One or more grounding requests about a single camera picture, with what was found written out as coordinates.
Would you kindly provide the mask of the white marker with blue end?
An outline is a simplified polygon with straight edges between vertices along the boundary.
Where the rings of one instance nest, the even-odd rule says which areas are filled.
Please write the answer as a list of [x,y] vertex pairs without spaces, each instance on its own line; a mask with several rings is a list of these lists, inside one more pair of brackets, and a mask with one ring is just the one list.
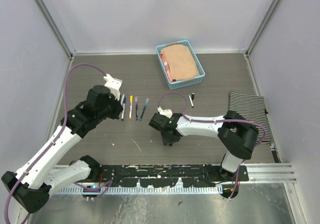
[[126,106],[126,97],[124,97],[123,102],[122,102],[122,113],[121,113],[121,121],[124,121],[125,118],[125,106]]

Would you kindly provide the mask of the white marker with yellow end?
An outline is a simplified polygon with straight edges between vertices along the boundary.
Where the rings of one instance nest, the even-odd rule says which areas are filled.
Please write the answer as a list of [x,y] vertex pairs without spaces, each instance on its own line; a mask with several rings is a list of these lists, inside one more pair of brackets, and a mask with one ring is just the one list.
[[130,99],[129,99],[129,119],[132,119],[132,107],[133,107],[133,95],[130,95],[130,97],[129,97]]

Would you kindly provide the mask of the purple pen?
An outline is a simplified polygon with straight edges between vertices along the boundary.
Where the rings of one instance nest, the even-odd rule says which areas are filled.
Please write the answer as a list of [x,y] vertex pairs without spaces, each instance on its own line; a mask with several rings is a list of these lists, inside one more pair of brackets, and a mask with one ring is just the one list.
[[138,121],[138,96],[135,97],[135,119]]

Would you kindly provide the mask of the teal pen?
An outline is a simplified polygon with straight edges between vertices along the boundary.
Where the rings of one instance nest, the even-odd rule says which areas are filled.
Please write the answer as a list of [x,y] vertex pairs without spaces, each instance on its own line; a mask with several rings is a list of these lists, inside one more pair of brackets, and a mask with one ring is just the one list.
[[139,118],[140,121],[142,121],[142,119],[143,119],[143,116],[144,116],[144,113],[145,113],[146,108],[148,106],[149,100],[150,100],[149,98],[146,98],[146,101],[145,101],[144,106],[143,106],[142,113],[141,113],[140,118]]

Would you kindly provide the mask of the short white pen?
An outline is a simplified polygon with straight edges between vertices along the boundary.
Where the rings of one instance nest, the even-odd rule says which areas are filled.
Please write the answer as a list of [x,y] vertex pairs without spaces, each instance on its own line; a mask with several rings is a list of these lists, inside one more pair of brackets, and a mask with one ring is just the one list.
[[121,100],[120,100],[120,103],[121,103],[121,104],[122,104],[123,101],[124,101],[124,96],[125,96],[125,94],[122,94],[122,97],[121,97]]

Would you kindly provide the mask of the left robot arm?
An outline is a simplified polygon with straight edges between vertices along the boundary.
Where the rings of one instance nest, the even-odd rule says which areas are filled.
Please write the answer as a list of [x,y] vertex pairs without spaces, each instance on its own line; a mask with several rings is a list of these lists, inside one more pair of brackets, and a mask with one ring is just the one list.
[[30,161],[15,172],[5,172],[1,180],[6,189],[28,213],[35,213],[60,189],[80,180],[97,181],[101,165],[88,155],[56,173],[51,170],[98,124],[107,118],[118,119],[122,111],[119,87],[93,86],[86,100],[67,112],[67,118]]

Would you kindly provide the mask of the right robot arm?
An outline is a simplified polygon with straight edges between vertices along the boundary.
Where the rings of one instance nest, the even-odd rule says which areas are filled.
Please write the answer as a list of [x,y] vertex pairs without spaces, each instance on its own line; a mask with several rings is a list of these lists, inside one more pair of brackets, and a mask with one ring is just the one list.
[[219,167],[220,176],[225,181],[237,176],[241,163],[251,159],[254,148],[267,135],[261,124],[248,121],[231,110],[218,117],[194,117],[158,108],[149,126],[160,132],[163,145],[171,146],[183,136],[191,135],[219,139],[227,149]]

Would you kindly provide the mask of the white pen with black end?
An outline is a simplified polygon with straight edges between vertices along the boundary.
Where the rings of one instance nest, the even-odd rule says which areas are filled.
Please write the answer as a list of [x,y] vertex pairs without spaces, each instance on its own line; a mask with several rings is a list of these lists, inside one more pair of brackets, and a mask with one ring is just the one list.
[[194,103],[193,103],[192,97],[191,97],[190,94],[189,94],[188,96],[189,96],[188,98],[189,98],[190,106],[191,106],[192,108],[194,108]]

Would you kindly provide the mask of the light blue perforated basket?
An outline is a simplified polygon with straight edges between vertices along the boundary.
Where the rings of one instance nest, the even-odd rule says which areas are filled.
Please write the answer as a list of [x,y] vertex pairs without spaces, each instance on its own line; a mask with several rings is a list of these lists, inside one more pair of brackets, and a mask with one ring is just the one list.
[[158,45],[156,53],[170,90],[199,84],[206,75],[188,40]]

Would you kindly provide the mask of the peach folded towel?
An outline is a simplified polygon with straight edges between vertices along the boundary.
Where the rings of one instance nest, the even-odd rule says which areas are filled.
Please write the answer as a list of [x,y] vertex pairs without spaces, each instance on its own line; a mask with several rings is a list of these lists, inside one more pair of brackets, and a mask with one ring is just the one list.
[[160,51],[165,72],[171,82],[184,81],[199,76],[196,61],[189,47],[175,44]]

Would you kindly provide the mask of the black white striped cloth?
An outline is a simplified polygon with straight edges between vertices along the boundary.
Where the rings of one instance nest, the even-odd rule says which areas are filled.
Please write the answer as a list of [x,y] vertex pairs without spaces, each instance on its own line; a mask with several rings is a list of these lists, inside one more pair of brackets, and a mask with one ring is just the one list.
[[230,92],[228,107],[229,110],[236,111],[246,120],[262,125],[267,131],[267,135],[262,143],[274,145],[264,97]]

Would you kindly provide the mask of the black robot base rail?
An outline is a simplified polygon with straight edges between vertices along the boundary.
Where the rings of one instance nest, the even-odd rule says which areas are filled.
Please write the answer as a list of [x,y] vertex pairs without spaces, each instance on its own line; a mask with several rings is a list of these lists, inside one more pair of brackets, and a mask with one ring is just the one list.
[[247,167],[241,165],[234,174],[222,170],[214,164],[163,164],[163,165],[102,165],[95,176],[77,181],[106,183],[111,181],[112,187],[154,188],[174,187],[178,182],[184,188],[215,187],[224,182],[249,181]]

